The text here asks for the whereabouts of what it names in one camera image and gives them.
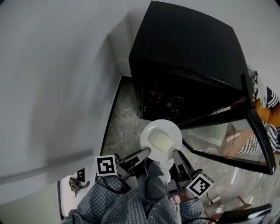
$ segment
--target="marble floor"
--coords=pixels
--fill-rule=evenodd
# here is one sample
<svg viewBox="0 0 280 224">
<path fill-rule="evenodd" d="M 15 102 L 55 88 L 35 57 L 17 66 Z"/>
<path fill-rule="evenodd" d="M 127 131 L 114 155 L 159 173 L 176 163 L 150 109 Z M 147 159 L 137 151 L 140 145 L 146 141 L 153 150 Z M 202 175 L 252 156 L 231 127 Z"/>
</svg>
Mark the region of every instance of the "marble floor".
<svg viewBox="0 0 280 224">
<path fill-rule="evenodd" d="M 142 120 L 137 115 L 132 81 L 123 80 L 105 140 L 103 155 L 117 153 L 123 158 L 140 150 L 140 135 L 148 123 L 150 121 Z M 246 203 L 253 204 L 254 207 L 272 203 L 280 197 L 279 166 L 274 175 L 270 176 L 199 157 L 190 153 L 185 146 L 182 146 L 181 151 L 194 169 L 202 168 L 215 181 L 208 192 L 209 198 L 214 199 L 224 192 L 221 200 L 212 205 L 208 205 L 210 201 L 206 195 L 203 196 L 204 208 L 209 214 L 241 206 L 236 196 L 241 196 Z"/>
</svg>

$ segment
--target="white plate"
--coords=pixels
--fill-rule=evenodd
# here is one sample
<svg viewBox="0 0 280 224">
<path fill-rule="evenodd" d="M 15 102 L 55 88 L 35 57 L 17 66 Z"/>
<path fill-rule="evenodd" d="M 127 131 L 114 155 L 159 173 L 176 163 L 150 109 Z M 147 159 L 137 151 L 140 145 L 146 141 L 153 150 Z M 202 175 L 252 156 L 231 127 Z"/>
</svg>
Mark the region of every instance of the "white plate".
<svg viewBox="0 0 280 224">
<path fill-rule="evenodd" d="M 151 131 L 154 129 L 160 129 L 166 134 L 168 134 L 173 139 L 173 147 L 168 152 L 162 152 L 157 150 L 154 146 L 150 144 L 148 141 L 148 136 L 150 135 Z M 182 146 L 182 133 L 177 125 L 173 122 L 168 120 L 155 120 L 148 124 L 140 137 L 140 145 L 141 148 L 144 149 L 149 147 L 151 149 L 151 154 L 148 156 L 151 160 L 164 162 L 173 158 L 173 151 L 175 149 L 180 150 Z"/>
</svg>

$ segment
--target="plaid shirt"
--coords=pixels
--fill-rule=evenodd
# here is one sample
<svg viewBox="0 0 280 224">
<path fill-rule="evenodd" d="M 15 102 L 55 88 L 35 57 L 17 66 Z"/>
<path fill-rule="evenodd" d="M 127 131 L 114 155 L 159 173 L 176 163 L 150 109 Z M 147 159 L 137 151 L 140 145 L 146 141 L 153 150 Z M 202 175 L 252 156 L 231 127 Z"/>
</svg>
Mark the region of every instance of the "plaid shirt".
<svg viewBox="0 0 280 224">
<path fill-rule="evenodd" d="M 116 176 L 106 177 L 106 183 L 114 190 L 120 191 L 122 185 Z M 182 222 L 201 217 L 202 202 L 192 199 L 180 203 Z M 71 210 L 63 220 L 64 224 L 177 224 L 174 201 L 167 196 L 159 201 L 146 200 L 137 193 L 136 189 L 127 194 L 119 195 L 96 183 L 82 199 L 77 209 Z M 193 223 L 204 223 L 196 220 Z"/>
</svg>

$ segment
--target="black mini fridge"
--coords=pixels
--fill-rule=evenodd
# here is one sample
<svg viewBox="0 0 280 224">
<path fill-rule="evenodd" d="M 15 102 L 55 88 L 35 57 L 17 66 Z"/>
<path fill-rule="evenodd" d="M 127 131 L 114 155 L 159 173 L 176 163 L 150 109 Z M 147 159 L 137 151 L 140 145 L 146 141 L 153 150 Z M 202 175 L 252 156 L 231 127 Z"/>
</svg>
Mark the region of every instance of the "black mini fridge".
<svg viewBox="0 0 280 224">
<path fill-rule="evenodd" d="M 266 124 L 232 27 L 201 12 L 151 1 L 129 55 L 139 116 L 168 119 L 193 153 L 273 174 Z"/>
</svg>

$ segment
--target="fridge door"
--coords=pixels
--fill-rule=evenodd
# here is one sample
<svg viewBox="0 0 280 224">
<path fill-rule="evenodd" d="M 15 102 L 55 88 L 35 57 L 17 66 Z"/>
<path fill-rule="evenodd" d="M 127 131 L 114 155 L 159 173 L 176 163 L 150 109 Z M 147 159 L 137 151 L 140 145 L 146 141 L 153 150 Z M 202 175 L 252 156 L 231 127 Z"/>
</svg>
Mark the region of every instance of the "fridge door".
<svg viewBox="0 0 280 224">
<path fill-rule="evenodd" d="M 247 103 L 178 127 L 192 153 L 250 171 L 275 172 L 267 124 Z"/>
</svg>

